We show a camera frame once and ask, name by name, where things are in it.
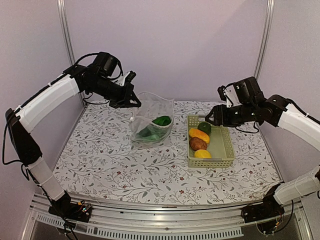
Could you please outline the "green yellow toy avocado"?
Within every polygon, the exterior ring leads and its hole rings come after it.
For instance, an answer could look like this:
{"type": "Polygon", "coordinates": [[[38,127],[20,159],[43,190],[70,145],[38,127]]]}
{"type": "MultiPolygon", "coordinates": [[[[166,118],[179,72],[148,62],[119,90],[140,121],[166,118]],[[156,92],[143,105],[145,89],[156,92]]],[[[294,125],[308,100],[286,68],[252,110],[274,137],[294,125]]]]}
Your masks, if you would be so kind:
{"type": "Polygon", "coordinates": [[[208,122],[200,122],[197,126],[197,129],[206,133],[208,136],[211,135],[212,126],[208,122]]]}

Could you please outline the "clear pink zip top bag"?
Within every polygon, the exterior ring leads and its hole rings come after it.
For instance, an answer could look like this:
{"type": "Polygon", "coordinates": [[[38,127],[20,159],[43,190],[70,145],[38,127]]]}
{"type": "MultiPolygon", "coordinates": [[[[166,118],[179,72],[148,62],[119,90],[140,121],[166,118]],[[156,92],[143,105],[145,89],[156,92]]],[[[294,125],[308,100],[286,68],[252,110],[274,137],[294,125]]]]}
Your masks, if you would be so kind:
{"type": "Polygon", "coordinates": [[[141,92],[137,97],[141,106],[133,110],[129,121],[130,140],[139,148],[159,146],[173,127],[174,100],[151,92],[141,92]]]}

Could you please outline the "green toy cucumber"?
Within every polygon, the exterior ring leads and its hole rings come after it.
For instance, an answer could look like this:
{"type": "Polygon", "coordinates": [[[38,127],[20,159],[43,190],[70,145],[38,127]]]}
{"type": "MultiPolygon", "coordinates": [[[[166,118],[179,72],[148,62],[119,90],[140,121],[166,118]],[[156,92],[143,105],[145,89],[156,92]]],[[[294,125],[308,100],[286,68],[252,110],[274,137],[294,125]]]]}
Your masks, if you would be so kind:
{"type": "Polygon", "coordinates": [[[138,133],[139,139],[147,143],[156,143],[163,139],[164,134],[162,132],[152,132],[152,131],[140,131],[138,133]]]}

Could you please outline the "green white toy bok choy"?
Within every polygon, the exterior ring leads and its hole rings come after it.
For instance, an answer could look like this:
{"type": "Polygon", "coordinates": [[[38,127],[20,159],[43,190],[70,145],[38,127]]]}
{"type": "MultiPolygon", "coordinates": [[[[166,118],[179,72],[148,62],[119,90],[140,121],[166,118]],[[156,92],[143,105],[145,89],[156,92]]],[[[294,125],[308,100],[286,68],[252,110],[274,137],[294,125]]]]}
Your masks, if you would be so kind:
{"type": "MultiPolygon", "coordinates": [[[[169,116],[163,115],[163,116],[159,116],[156,119],[152,120],[147,126],[145,126],[140,131],[143,131],[143,132],[150,131],[150,132],[163,133],[164,136],[161,141],[152,142],[152,143],[160,143],[169,136],[171,129],[172,129],[172,123],[173,123],[172,119],[169,116]]],[[[136,134],[136,139],[138,141],[141,141],[139,139],[139,132],[136,134]]]]}

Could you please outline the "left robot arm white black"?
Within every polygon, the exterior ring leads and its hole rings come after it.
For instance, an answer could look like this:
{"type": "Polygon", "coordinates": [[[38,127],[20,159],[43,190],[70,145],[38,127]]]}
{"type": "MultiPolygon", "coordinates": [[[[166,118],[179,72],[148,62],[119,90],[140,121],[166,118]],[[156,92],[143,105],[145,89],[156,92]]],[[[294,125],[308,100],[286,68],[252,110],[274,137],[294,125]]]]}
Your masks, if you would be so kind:
{"type": "Polygon", "coordinates": [[[80,57],[80,60],[95,57],[87,66],[77,60],[55,80],[49,82],[16,109],[5,113],[4,135],[9,135],[21,163],[49,199],[55,202],[55,209],[63,216],[74,213],[74,205],[66,200],[68,193],[58,183],[52,170],[43,159],[40,146],[31,133],[35,127],[62,103],[79,93],[96,94],[117,108],[138,108],[140,100],[134,93],[132,80],[134,71],[125,73],[121,61],[107,52],[96,52],[80,57]]]}

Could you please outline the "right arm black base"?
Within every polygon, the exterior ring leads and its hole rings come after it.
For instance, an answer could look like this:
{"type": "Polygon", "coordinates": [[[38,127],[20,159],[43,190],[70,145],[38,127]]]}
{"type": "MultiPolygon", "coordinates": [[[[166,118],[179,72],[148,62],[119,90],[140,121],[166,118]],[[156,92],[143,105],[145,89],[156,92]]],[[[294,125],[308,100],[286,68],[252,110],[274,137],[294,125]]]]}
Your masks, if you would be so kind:
{"type": "Polygon", "coordinates": [[[283,206],[274,198],[275,191],[279,186],[280,184],[278,183],[271,187],[263,197],[262,203],[248,204],[241,209],[240,216],[244,219],[245,223],[280,217],[280,220],[272,220],[269,223],[265,222],[257,225],[258,230],[265,235],[273,234],[277,230],[282,216],[285,213],[283,206]]]}

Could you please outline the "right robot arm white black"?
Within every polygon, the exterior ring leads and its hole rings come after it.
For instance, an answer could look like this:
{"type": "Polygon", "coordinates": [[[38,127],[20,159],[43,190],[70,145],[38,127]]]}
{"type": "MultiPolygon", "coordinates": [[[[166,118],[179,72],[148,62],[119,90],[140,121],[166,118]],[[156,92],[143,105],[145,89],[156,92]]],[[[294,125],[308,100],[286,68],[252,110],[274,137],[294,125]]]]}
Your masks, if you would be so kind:
{"type": "MultiPolygon", "coordinates": [[[[205,116],[205,121],[218,127],[236,128],[247,122],[259,125],[267,123],[276,130],[285,132],[297,141],[320,149],[320,123],[304,112],[297,104],[280,95],[270,98],[250,97],[239,105],[215,105],[205,116]]],[[[306,197],[320,190],[320,164],[296,178],[272,187],[259,206],[262,218],[269,218],[283,205],[293,199],[306,197]]]]}

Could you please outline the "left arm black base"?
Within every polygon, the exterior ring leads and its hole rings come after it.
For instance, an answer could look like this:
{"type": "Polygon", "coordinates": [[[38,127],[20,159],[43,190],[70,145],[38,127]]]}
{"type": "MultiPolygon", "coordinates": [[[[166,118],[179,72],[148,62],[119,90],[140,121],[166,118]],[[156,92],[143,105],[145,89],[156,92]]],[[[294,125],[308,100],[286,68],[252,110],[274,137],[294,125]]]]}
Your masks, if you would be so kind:
{"type": "Polygon", "coordinates": [[[91,203],[84,200],[72,202],[70,195],[65,191],[58,200],[51,200],[48,213],[65,220],[88,223],[92,210],[91,203]]]}

